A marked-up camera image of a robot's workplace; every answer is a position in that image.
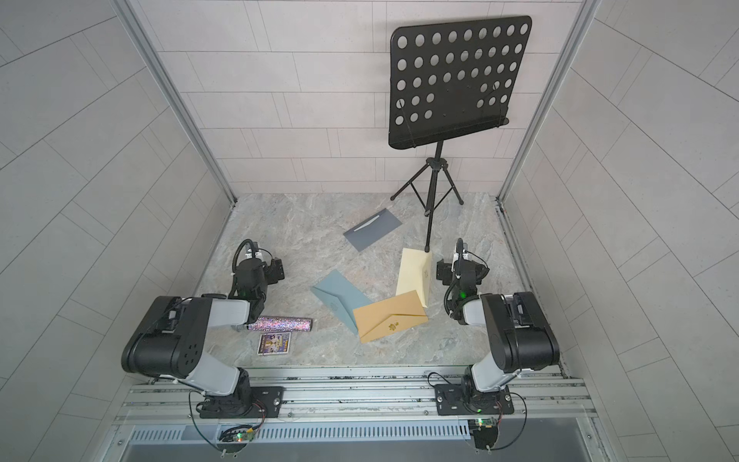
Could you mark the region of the teal blue envelope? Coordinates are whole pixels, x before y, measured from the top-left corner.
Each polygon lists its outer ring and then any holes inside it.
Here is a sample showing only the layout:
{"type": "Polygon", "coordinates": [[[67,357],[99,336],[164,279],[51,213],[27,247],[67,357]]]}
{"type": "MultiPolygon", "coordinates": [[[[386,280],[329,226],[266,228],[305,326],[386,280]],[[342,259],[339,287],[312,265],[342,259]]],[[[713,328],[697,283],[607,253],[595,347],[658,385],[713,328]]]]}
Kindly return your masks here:
{"type": "Polygon", "coordinates": [[[311,292],[354,334],[358,333],[354,310],[373,303],[336,269],[312,286],[311,292]]]}

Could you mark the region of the tan kraft envelope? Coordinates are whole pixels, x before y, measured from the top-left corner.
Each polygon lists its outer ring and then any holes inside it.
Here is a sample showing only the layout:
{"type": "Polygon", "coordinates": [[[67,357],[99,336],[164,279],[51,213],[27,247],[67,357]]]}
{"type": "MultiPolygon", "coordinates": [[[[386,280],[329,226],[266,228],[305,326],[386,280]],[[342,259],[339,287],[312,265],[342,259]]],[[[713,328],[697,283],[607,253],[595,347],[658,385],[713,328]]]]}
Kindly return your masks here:
{"type": "Polygon", "coordinates": [[[362,344],[428,322],[425,308],[416,291],[356,308],[353,314],[362,344]]]}

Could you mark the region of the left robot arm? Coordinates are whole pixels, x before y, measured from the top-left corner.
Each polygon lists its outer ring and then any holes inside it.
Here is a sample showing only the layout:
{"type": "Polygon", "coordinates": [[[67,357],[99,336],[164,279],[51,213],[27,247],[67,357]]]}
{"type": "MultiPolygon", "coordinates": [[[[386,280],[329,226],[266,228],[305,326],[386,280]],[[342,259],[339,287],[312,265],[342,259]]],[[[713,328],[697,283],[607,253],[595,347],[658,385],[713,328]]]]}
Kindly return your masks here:
{"type": "Polygon", "coordinates": [[[126,373],[169,378],[202,394],[201,419],[276,418],[282,387],[250,384],[246,370],[228,366],[206,352],[207,331],[220,326],[250,326],[262,314],[268,287],[285,278],[282,261],[250,239],[231,262],[228,294],[179,298],[158,296],[123,348],[126,373]]]}

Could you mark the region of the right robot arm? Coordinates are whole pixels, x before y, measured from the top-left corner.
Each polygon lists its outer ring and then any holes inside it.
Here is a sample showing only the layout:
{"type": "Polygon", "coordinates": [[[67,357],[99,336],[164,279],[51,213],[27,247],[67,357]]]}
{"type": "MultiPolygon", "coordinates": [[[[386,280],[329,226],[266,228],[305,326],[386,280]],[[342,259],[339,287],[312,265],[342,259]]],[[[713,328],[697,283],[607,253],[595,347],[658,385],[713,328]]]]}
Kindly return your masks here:
{"type": "Polygon", "coordinates": [[[531,292],[481,294],[478,286],[490,271],[485,261],[459,239],[452,260],[437,263],[436,277],[446,287],[445,312],[460,325],[482,326],[489,351],[467,367],[458,384],[434,386],[441,416],[511,415],[508,384],[523,372],[541,371],[559,362],[560,347],[531,292]]]}

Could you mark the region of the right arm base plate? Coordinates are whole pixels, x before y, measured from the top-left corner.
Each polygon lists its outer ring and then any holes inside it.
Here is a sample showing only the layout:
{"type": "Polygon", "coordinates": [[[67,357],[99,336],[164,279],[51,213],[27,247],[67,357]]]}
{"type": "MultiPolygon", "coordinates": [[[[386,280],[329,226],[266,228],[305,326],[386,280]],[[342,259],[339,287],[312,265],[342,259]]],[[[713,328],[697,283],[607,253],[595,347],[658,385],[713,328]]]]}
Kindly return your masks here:
{"type": "Polygon", "coordinates": [[[479,392],[475,387],[456,384],[433,386],[440,416],[492,416],[515,413],[508,387],[498,392],[479,392]]]}

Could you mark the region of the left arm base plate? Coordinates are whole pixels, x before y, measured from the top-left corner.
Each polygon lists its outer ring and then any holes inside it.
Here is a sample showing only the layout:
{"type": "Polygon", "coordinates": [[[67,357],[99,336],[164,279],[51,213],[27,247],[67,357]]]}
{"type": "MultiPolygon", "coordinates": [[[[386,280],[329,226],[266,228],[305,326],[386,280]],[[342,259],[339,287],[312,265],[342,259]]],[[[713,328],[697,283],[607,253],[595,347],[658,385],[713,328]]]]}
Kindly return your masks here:
{"type": "Polygon", "coordinates": [[[285,389],[240,385],[228,396],[206,395],[196,406],[201,419],[277,418],[285,389]]]}

